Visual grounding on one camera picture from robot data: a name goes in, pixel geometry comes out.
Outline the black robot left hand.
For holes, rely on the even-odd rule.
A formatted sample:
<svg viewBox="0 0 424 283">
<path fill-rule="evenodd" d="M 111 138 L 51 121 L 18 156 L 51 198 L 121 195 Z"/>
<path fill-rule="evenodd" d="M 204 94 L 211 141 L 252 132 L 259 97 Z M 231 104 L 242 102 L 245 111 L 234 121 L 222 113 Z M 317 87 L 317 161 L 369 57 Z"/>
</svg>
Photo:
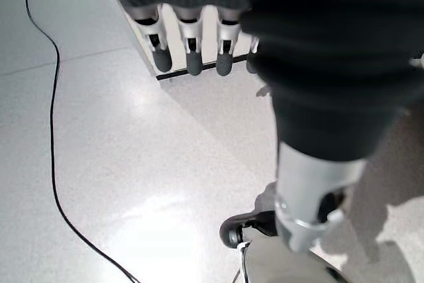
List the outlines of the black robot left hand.
<svg viewBox="0 0 424 283">
<path fill-rule="evenodd" d="M 276 117 L 276 228 L 295 252 L 343 220 L 380 138 L 423 95 L 423 70 L 411 64 L 423 48 L 423 0 L 119 1 L 135 20 L 162 3 L 240 11 Z"/>
</svg>

